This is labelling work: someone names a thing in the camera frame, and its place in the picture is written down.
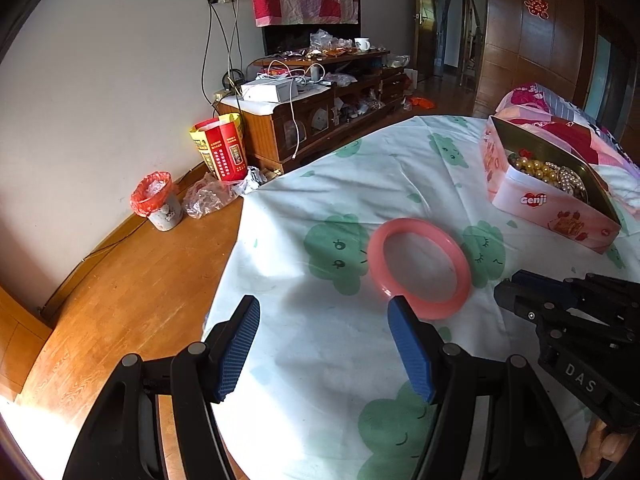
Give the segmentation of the person hand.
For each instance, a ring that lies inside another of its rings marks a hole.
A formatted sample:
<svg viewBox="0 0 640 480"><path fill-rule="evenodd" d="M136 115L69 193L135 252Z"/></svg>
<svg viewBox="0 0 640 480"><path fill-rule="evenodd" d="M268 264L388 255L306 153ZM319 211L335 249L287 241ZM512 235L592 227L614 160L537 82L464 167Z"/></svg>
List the person hand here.
<svg viewBox="0 0 640 480"><path fill-rule="evenodd" d="M616 434L606 423L595 417L587 432L586 442L579 454L579 466L585 479L593 477L604 460L618 463L634 440L633 434Z"/></svg>

